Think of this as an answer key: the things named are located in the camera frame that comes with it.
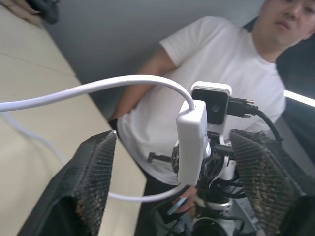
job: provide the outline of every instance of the beige table surface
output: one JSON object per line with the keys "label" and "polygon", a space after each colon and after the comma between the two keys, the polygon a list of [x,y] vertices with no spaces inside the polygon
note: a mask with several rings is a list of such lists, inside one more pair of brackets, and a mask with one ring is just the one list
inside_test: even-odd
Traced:
{"label": "beige table surface", "polygon": [[[80,85],[45,30],[24,22],[2,7],[0,30],[1,102]],[[81,142],[110,130],[87,95],[11,114],[24,127],[51,141],[68,160]],[[17,234],[47,183],[61,167],[47,147],[21,136],[0,119],[1,236]],[[141,196],[144,185],[145,178],[118,141],[111,191]],[[99,235],[133,235],[139,206],[139,203],[108,199]]]}

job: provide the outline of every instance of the white usb cable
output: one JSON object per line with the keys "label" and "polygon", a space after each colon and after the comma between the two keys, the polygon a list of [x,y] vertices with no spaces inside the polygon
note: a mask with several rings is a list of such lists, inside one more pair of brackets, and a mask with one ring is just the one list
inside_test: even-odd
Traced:
{"label": "white usb cable", "polygon": [[[44,106],[47,104],[51,104],[54,102],[63,101],[69,98],[73,98],[82,94],[91,93],[103,89],[109,89],[118,86],[125,86],[125,85],[134,85],[134,84],[152,84],[152,85],[161,85],[169,87],[170,89],[175,90],[178,92],[184,99],[187,101],[189,110],[194,110],[195,105],[194,101],[190,95],[190,93],[182,87],[180,84],[163,77],[153,76],[153,75],[128,75],[128,76],[120,76],[110,79],[104,79],[100,81],[95,81],[89,84],[80,85],[74,88],[69,88],[64,91],[56,92],[50,95],[21,100],[21,101],[14,101],[14,102],[0,102],[0,112],[2,112],[2,116],[18,131],[23,133],[26,136],[31,138],[37,139],[43,142],[50,150],[52,150],[56,156],[65,163],[65,158],[63,155],[46,139],[40,137],[39,135],[28,131],[19,123],[17,123],[11,116],[6,113],[7,111],[16,111],[16,110],[23,110],[28,108],[34,108],[39,106]],[[115,194],[109,192],[108,196],[111,198],[115,198],[118,200],[123,201],[133,201],[133,202],[154,202],[163,200],[165,198],[169,198],[174,194],[180,192],[183,188],[185,188],[185,184],[180,184],[175,188],[161,194],[151,195],[151,196],[125,196],[121,194]]]}

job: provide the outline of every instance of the white t-shirt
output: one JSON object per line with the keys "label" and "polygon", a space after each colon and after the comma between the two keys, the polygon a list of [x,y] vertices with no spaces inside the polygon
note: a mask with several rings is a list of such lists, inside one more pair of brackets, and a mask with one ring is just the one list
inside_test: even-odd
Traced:
{"label": "white t-shirt", "polygon": [[[228,84],[232,97],[255,101],[273,122],[285,108],[284,85],[276,65],[265,61],[252,35],[226,19],[204,17],[183,28],[161,45],[177,66],[165,75],[190,91],[196,81]],[[150,152],[171,155],[176,143],[176,117],[184,99],[175,91],[155,86],[129,114],[118,119],[118,133],[135,161],[150,175],[167,184],[178,184],[165,166],[150,164]],[[228,116],[224,137],[230,129],[259,132],[268,126],[259,117]]]}

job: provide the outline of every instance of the man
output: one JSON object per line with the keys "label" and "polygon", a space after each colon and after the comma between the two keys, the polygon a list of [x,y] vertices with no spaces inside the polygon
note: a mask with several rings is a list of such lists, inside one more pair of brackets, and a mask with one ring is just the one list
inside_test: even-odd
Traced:
{"label": "man", "polygon": [[[162,49],[138,73],[164,76],[187,90],[196,81],[228,84],[233,97],[254,100],[275,122],[285,107],[284,85],[275,61],[314,32],[315,0],[266,0],[252,33],[225,19],[204,17],[161,41]],[[113,123],[118,119],[121,140],[149,178],[146,195],[178,184],[171,170],[149,164],[147,157],[149,152],[171,154],[178,138],[176,116],[183,101],[168,88],[133,85],[126,89],[113,115]],[[231,128],[250,132],[268,129],[258,117],[228,116],[225,138]],[[192,206],[194,193],[190,188],[183,194],[189,201],[179,212]],[[143,217],[152,206],[142,205],[136,235],[141,235]]]}

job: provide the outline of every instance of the man's arm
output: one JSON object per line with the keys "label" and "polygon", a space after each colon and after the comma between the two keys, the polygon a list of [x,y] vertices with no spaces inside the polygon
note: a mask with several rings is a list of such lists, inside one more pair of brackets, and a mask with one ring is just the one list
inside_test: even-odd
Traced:
{"label": "man's arm", "polygon": [[[137,74],[163,76],[176,69],[167,52],[162,48],[140,68]],[[127,114],[153,85],[130,85],[123,93],[111,120]]]}

